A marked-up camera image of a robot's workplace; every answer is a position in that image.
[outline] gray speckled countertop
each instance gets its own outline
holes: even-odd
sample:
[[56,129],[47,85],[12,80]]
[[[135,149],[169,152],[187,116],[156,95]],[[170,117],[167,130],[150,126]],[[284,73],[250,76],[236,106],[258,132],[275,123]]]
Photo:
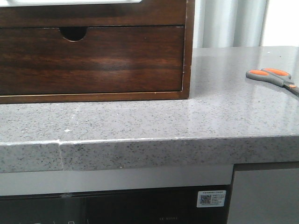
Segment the gray speckled countertop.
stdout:
[[195,49],[188,100],[0,105],[0,172],[299,161],[297,47]]

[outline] wooden drawer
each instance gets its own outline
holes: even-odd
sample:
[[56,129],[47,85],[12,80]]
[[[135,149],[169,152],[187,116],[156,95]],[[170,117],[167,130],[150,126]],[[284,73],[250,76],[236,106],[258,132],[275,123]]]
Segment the wooden drawer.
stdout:
[[180,91],[183,50],[183,27],[1,29],[0,95]]
[[194,0],[0,8],[0,103],[188,98],[193,16]]

